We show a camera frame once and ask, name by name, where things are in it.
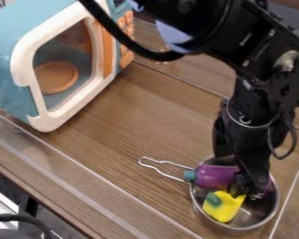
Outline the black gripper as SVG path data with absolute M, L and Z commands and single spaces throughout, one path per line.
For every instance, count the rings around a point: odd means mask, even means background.
M 294 111 L 280 113 L 261 121 L 235 108 L 234 100 L 223 100 L 214 124 L 214 153 L 229 157 L 241 172 L 230 183 L 233 196 L 250 195 L 270 187 L 270 157 L 285 160 L 296 150 L 298 135 L 293 124 Z

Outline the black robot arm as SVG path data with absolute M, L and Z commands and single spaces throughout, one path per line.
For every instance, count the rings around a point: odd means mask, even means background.
M 234 94 L 221 103 L 215 120 L 214 152 L 239 167 L 231 195 L 262 195 L 274 149 L 297 135 L 299 36 L 270 13 L 268 0 L 130 1 L 157 19 L 173 50 L 206 53 L 234 69 Z

